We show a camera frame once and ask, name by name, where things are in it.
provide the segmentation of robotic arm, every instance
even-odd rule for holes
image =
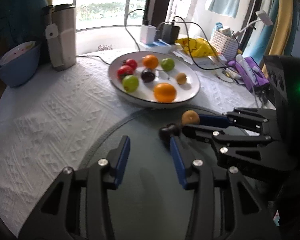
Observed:
[[[284,181],[300,169],[300,59],[268,56],[265,62],[276,110],[235,108],[221,116],[202,114],[200,125],[182,128],[185,136],[211,144],[217,167],[210,167],[203,156],[194,158],[179,136],[171,134],[170,151],[179,182],[185,190],[194,189],[186,240],[281,239],[265,203],[278,200]],[[227,135],[223,129],[229,126],[259,135]],[[27,218],[18,239],[114,240],[107,190],[121,184],[129,152],[130,139],[124,136],[117,149],[90,168],[64,168]],[[266,182],[270,190],[260,196],[244,176]],[[79,229],[82,187],[87,190],[87,238],[80,236]],[[221,195],[217,238],[213,237],[215,187]]]

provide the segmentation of teal curtain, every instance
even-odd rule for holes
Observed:
[[[278,15],[278,9],[279,9],[279,0],[274,0],[269,17],[271,18],[272,22],[275,23]],[[268,46],[269,39],[271,37],[272,31],[273,31],[274,25],[272,26],[264,26],[260,37],[257,41],[257,44],[254,46],[254,49],[250,53],[250,57],[252,57],[257,64],[260,64],[263,55],[266,51],[266,48]]]
[[[1,0],[0,39],[7,38],[12,48],[30,37],[42,38],[41,9],[47,5],[47,0]]]

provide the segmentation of blue bottle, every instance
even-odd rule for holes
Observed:
[[[211,39],[212,39],[214,30],[216,30],[218,32],[221,28],[223,28],[223,24],[220,22],[216,23],[216,26],[213,28],[212,33],[211,33]]]

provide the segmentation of green apple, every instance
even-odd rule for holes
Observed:
[[[122,80],[122,85],[127,93],[132,93],[137,90],[139,86],[139,79],[133,75],[125,76]]]
[[[165,58],[161,61],[161,67],[164,71],[171,71],[174,69],[174,60],[172,58]]]

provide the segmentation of yellow plastic bag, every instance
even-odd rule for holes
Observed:
[[[197,39],[189,38],[189,42],[190,42],[192,57],[207,57],[207,56],[218,55],[216,49],[213,48],[215,51],[215,53],[213,53],[213,50],[211,49],[208,42],[202,38],[197,38]],[[176,43],[179,43],[182,46],[183,50],[188,55],[190,55],[189,47],[188,47],[188,38],[176,40]]]

